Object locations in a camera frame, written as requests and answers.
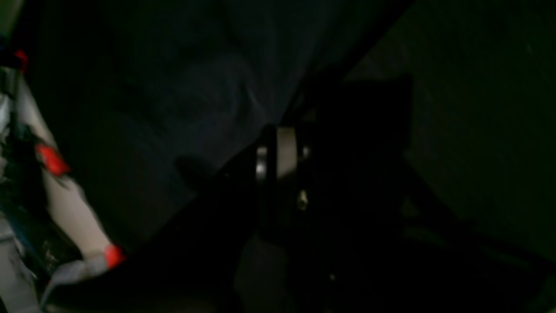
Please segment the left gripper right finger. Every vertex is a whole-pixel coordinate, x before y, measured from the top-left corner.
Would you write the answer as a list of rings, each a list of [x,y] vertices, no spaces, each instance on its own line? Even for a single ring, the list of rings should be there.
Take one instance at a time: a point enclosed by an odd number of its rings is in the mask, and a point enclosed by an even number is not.
[[[276,135],[276,239],[296,279],[405,273],[399,168],[407,131],[322,127]]]

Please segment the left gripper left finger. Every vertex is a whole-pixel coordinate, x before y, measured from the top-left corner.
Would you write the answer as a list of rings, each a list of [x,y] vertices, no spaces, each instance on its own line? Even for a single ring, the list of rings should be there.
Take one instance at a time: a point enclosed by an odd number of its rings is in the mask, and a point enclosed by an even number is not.
[[[129,283],[179,287],[202,280],[230,282],[240,251],[259,226],[268,182],[276,177],[277,132],[274,125],[264,127],[256,141],[216,173],[200,158],[175,161],[195,197],[129,256]]]

